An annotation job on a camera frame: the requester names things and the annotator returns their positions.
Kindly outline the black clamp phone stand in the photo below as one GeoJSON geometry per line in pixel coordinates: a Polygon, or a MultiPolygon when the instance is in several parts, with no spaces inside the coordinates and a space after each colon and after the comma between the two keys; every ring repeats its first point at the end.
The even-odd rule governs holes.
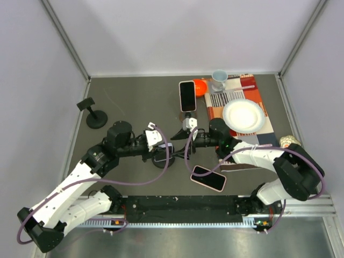
{"type": "MultiPolygon", "coordinates": [[[[164,153],[158,154],[157,156],[151,158],[151,161],[154,166],[156,166],[157,168],[163,169],[167,162],[166,155],[164,153]]],[[[168,167],[172,166],[174,162],[175,162],[175,158],[170,157],[168,161],[168,167]]]]}

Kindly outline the phone with lavender case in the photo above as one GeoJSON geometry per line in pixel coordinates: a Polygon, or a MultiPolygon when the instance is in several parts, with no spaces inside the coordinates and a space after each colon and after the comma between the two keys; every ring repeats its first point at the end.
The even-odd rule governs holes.
{"type": "Polygon", "coordinates": [[[166,161],[166,147],[168,147],[169,149],[169,159],[172,159],[172,154],[174,152],[174,146],[172,143],[168,143],[167,145],[165,144],[161,144],[158,145],[158,147],[160,148],[158,153],[153,157],[153,161],[154,162],[162,162],[162,161],[166,161]]]}

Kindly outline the phone with pink case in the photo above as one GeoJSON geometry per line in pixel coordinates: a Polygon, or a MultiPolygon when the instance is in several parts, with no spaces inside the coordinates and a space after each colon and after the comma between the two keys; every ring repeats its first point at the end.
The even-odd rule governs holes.
{"type": "Polygon", "coordinates": [[[216,192],[222,192],[225,187],[227,178],[224,175],[216,172],[212,172],[211,174],[202,177],[196,176],[196,174],[206,174],[207,172],[209,172],[209,170],[204,167],[194,166],[190,179],[193,182],[212,189],[216,192]]]}

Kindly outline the phone with white case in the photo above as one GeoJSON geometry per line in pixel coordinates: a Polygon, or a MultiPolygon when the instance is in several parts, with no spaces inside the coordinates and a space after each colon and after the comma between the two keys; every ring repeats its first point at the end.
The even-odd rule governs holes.
{"type": "Polygon", "coordinates": [[[194,81],[182,81],[178,85],[180,108],[182,112],[193,112],[197,109],[196,86],[194,81]]]}

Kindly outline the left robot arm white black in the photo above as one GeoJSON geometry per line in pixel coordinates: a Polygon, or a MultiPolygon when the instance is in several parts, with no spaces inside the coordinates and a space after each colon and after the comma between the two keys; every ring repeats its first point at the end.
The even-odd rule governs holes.
{"type": "Polygon", "coordinates": [[[84,203],[74,202],[94,183],[105,182],[104,176],[119,164],[120,158],[141,156],[147,161],[160,151],[161,142],[168,141],[153,123],[135,137],[130,123],[115,122],[106,137],[87,150],[73,171],[47,197],[18,212],[19,231],[29,235],[28,243],[34,242],[42,253],[48,253],[79,224],[100,213],[118,212],[122,201],[112,187],[99,191],[84,203]]]}

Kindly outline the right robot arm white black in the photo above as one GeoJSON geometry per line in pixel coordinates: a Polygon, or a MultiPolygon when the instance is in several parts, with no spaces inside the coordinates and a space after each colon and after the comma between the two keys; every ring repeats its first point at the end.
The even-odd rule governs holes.
{"type": "Polygon", "coordinates": [[[182,139],[187,143],[179,154],[185,159],[196,148],[215,147],[222,162],[249,164],[275,172],[278,178],[259,185],[249,198],[252,209],[258,213],[277,201],[313,199],[317,186],[324,185],[324,171],[300,145],[280,148],[249,144],[231,136],[230,128],[221,118],[211,119],[208,131],[198,128],[195,118],[186,118],[172,137],[172,140],[182,139]]]}

